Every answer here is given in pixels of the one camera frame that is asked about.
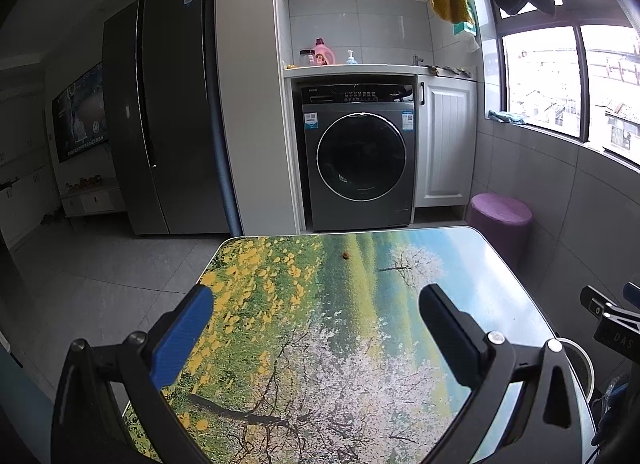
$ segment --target television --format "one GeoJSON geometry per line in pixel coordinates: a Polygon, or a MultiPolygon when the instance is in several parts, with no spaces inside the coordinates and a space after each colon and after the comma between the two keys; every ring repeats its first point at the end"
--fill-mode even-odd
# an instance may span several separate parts
{"type": "Polygon", "coordinates": [[[102,99],[102,63],[60,92],[51,106],[59,162],[109,139],[102,99]]]}

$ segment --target refrigerator door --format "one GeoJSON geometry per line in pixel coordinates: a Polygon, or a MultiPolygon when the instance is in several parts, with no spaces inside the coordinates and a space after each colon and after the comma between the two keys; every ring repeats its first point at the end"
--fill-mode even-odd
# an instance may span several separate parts
{"type": "Polygon", "coordinates": [[[145,0],[146,113],[154,179],[172,234],[228,232],[205,85],[203,25],[203,0],[145,0]]]}
{"type": "Polygon", "coordinates": [[[167,234],[150,168],[152,150],[145,131],[144,101],[138,90],[137,41],[142,36],[136,30],[141,10],[142,2],[134,2],[104,23],[102,91],[113,165],[133,231],[137,235],[167,234]]]}

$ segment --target blue gripper pad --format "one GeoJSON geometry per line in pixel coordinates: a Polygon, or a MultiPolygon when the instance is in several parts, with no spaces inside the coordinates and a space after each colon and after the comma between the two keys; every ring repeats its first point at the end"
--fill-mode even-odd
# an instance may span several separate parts
{"type": "Polygon", "coordinates": [[[624,296],[625,300],[629,303],[640,309],[640,287],[628,282],[628,284],[625,284],[625,287],[622,288],[622,296],[624,296]]]}
{"type": "MultiPolygon", "coordinates": [[[[158,390],[174,384],[191,349],[211,318],[213,294],[209,287],[197,287],[195,296],[174,319],[152,353],[150,376],[158,390]]],[[[183,300],[189,299],[190,295],[191,293],[187,294],[183,300]]]]}

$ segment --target washing machine door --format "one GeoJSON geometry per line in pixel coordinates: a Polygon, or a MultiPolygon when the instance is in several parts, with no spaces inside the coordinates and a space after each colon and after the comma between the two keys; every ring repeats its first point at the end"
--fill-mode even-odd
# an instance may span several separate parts
{"type": "Polygon", "coordinates": [[[317,152],[324,183],[349,200],[373,200],[396,185],[406,163],[404,140],[384,117],[359,112],[341,117],[322,134],[317,152]]]}

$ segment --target white blossom tree print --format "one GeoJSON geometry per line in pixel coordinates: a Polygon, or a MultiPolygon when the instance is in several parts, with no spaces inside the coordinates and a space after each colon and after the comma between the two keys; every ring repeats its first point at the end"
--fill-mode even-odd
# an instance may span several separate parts
{"type": "Polygon", "coordinates": [[[224,419],[238,464],[419,462],[451,421],[430,399],[444,376],[407,352],[381,355],[380,329],[334,353],[335,332],[324,323],[316,316],[282,337],[245,410],[194,394],[190,401],[224,419]]]}
{"type": "Polygon", "coordinates": [[[390,252],[391,263],[378,272],[397,271],[405,284],[416,292],[428,284],[434,284],[442,275],[442,261],[424,247],[414,244],[396,246],[390,252]]]}

